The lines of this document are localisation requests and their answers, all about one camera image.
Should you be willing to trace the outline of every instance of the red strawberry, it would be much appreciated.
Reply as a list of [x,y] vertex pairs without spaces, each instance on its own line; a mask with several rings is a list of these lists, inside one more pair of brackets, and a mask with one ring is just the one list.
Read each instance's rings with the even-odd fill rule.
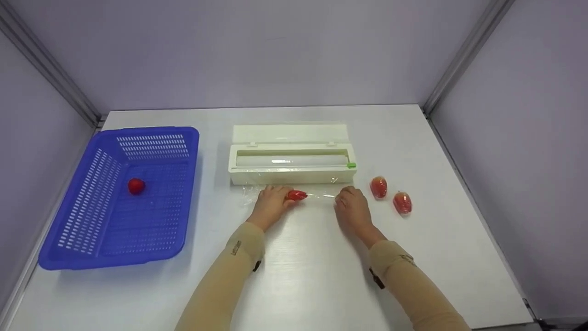
[[129,192],[132,195],[138,196],[145,189],[145,182],[138,178],[132,178],[129,180],[127,186],[129,187]]
[[388,183],[386,183],[386,179],[382,176],[377,176],[372,179],[372,182],[369,184],[369,188],[372,190],[372,194],[376,199],[381,199],[386,196],[388,192]]
[[408,215],[412,211],[412,201],[406,192],[396,193],[392,203],[400,215]]
[[307,195],[305,192],[292,190],[292,191],[288,192],[286,199],[300,201],[300,200],[306,199],[306,197],[307,197]]

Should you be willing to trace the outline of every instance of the lavender wall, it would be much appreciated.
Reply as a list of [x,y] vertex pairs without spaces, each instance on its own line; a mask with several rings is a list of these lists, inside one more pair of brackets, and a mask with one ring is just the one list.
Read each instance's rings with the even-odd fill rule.
[[587,14],[517,0],[433,116],[540,317],[588,316]]
[[0,33],[0,312],[93,133]]
[[114,109],[424,101],[488,0],[11,0]]

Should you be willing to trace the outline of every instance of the hand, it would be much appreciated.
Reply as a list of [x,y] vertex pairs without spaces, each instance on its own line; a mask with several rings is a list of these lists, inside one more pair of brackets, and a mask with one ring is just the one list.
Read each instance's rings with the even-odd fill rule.
[[286,210],[296,204],[295,201],[286,199],[286,195],[292,190],[293,188],[289,186],[266,186],[259,193],[247,222],[258,226],[263,232],[267,231],[282,218]]
[[349,226],[353,233],[371,248],[386,237],[372,223],[368,200],[361,190],[347,186],[335,197],[335,214],[337,219]]

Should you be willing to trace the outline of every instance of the white table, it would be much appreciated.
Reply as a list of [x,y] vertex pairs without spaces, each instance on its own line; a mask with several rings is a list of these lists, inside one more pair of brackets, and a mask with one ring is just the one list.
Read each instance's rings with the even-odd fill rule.
[[[341,121],[358,159],[355,186],[386,176],[414,204],[403,219],[369,197],[374,223],[398,241],[472,328],[531,322],[492,240],[417,105],[111,112],[104,130],[166,125],[200,131],[184,250],[138,266],[49,272],[37,267],[10,330],[173,330],[230,234],[250,213],[229,184],[234,124]],[[307,186],[336,193],[341,185]],[[267,254],[233,318],[235,330],[410,330],[369,276],[365,250],[340,230],[327,199],[308,200],[267,235]]]

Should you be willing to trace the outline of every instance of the metal corner post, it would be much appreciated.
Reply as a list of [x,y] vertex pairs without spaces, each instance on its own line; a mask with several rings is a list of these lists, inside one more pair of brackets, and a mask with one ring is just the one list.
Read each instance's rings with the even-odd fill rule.
[[472,63],[514,2],[515,0],[490,0],[484,13],[457,51],[429,98],[425,101],[422,108],[427,118],[431,117],[441,101],[451,92],[455,83]]
[[100,115],[96,108],[6,0],[0,0],[0,31],[55,87],[88,125],[91,127],[98,125]]

